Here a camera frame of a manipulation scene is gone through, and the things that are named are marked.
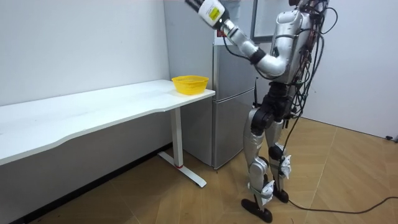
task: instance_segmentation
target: white table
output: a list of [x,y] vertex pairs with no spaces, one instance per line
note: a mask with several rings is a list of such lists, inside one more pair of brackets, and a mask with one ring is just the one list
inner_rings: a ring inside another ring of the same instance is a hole
[[0,106],[0,166],[84,134],[171,110],[174,158],[159,155],[203,187],[206,182],[183,166],[180,107],[214,94],[205,90],[183,95],[171,81],[156,80]]

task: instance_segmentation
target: white joint cover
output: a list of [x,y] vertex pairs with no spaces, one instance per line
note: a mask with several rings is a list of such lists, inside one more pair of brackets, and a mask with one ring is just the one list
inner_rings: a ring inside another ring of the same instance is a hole
[[284,159],[284,161],[283,161],[283,163],[282,163],[282,165],[281,165],[281,167],[280,167],[280,171],[282,171],[282,173],[286,176],[286,178],[288,178],[289,179],[289,174],[291,173],[291,171],[292,171],[292,167],[290,166],[290,158],[292,157],[292,155],[288,155],[285,159]]

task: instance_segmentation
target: table foot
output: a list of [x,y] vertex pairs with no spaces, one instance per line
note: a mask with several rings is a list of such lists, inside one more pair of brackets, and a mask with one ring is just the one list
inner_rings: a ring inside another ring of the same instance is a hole
[[158,155],[163,159],[165,159],[170,164],[172,164],[176,169],[181,171],[187,177],[191,178],[191,180],[193,180],[199,187],[204,187],[207,184],[205,180],[203,180],[196,173],[192,172],[190,169],[186,168],[185,166],[182,166],[181,168],[176,167],[174,165],[174,158],[169,156],[166,152],[160,152],[158,153]]

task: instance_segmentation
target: robot elbow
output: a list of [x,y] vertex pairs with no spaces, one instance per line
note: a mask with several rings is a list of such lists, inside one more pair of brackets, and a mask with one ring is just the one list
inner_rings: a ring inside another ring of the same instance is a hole
[[286,71],[287,61],[271,55],[266,55],[257,67],[271,78],[279,77]]

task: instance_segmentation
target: table leg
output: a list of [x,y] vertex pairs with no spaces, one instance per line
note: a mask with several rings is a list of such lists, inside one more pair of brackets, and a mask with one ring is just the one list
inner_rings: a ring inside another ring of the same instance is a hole
[[200,187],[204,187],[206,185],[206,181],[183,165],[180,108],[175,108],[174,110],[171,111],[171,120],[172,120],[174,158],[169,156],[165,152],[160,152],[159,156],[165,159],[167,162],[174,165],[179,171],[181,171],[187,177],[191,178],[195,183],[197,183],[197,185],[199,185]]

